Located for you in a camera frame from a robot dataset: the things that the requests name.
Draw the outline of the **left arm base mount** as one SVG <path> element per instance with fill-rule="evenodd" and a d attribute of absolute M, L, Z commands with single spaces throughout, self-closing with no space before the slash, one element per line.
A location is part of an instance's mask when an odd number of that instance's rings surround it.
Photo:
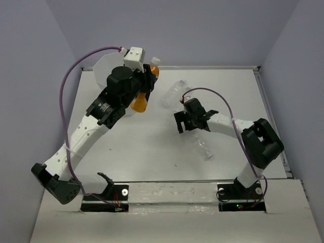
<path fill-rule="evenodd" d="M 102 177 L 106 186 L 100 193 L 84 196 L 80 210 L 93 213 L 124 213 L 129 211 L 129 183 L 115 183 L 104 173 L 97 173 Z"/>

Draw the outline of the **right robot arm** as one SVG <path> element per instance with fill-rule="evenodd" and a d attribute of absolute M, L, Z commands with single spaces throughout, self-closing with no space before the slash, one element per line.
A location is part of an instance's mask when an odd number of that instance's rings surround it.
<path fill-rule="evenodd" d="M 228 108 L 229 115 L 225 116 L 216 110 L 205 110 L 201 102 L 191 96 L 194 91 L 203 90 L 217 95 Z M 231 184 L 218 188 L 217 199 L 222 203 L 230 200 L 248 200 L 254 197 L 255 203 L 263 200 L 266 189 L 257 193 L 260 179 L 264 179 L 264 170 L 284 150 L 284 145 L 269 123 L 260 118 L 257 121 L 236 119 L 229 102 L 219 92 L 210 88 L 191 88 L 186 81 L 180 80 L 172 84 L 162 98 L 162 106 L 171 108 L 179 102 L 182 109 L 173 116 L 180 134 L 196 129 L 210 133 L 223 134 L 238 140 L 247 159 L 247 164 Z"/>

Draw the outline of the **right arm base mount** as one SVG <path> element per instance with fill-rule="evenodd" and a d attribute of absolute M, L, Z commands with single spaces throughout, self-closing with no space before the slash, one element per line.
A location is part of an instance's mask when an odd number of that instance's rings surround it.
<path fill-rule="evenodd" d="M 220 212 L 266 212 L 263 190 L 260 183 L 243 191 L 235 191 L 233 183 L 217 185 L 216 198 Z"/>

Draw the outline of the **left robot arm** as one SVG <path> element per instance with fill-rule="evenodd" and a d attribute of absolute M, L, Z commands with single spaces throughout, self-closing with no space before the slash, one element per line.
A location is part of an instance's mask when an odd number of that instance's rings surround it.
<path fill-rule="evenodd" d="M 126 114 L 134 100 L 148 101 L 159 68 L 153 64 L 144 64 L 143 68 L 140 71 L 115 67 L 106 79 L 106 87 L 86 110 L 72 135 L 51 158 L 31 168 L 42 187 L 61 204 L 68 204 L 85 192 L 85 185 L 74 170 L 91 147 Z"/>

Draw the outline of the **orange labelled plastic bottle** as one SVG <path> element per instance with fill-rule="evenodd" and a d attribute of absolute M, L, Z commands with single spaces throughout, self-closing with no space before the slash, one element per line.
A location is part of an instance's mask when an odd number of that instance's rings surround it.
<path fill-rule="evenodd" d="M 141 76 L 142 88 L 136 98 L 131 103 L 131 108 L 139 113 L 143 113 L 148 105 L 148 100 L 151 92 L 154 90 L 154 85 L 159 77 L 160 59 L 152 57 L 150 64 L 144 64 L 144 74 Z"/>

